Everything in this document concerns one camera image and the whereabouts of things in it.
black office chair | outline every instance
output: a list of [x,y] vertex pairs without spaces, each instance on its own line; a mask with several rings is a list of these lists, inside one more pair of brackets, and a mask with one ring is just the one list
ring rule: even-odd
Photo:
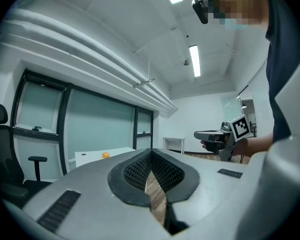
[[[8,121],[8,114],[0,104],[0,124]],[[0,125],[0,192],[2,197],[22,207],[31,197],[47,187],[50,182],[40,181],[39,162],[48,159],[43,156],[30,156],[29,161],[34,161],[35,180],[26,180],[25,175],[17,160],[14,148],[14,135],[11,127]]]

face mask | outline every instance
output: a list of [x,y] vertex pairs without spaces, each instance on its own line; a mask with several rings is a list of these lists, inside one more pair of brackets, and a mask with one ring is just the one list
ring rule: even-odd
[[220,18],[220,25],[224,25],[226,30],[242,30],[248,25],[237,24],[236,18]]

orange ball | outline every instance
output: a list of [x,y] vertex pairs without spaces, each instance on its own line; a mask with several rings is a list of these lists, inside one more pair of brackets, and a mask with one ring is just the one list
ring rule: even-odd
[[108,152],[102,153],[102,158],[109,158],[110,154]]

black shirt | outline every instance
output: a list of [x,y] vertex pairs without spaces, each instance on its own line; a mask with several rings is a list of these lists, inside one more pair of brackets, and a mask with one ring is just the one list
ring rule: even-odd
[[269,101],[274,127],[273,142],[290,136],[287,121],[275,101],[300,63],[300,24],[285,0],[268,0],[269,26],[265,38],[269,40],[266,77],[269,82]]

white table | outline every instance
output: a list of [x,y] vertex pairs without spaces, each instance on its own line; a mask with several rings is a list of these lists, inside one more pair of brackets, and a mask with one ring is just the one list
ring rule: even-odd
[[181,154],[185,153],[185,138],[184,137],[163,137],[163,149],[168,149],[168,141],[181,142]]
[[107,150],[98,150],[98,151],[87,151],[87,152],[75,152],[75,165],[78,168],[79,166],[83,166],[87,163],[91,163],[94,161],[102,160],[102,154],[104,152],[108,152],[110,157],[114,157],[123,153],[127,153],[130,151],[135,151],[135,149],[131,147],[120,147],[115,149],[107,149]]

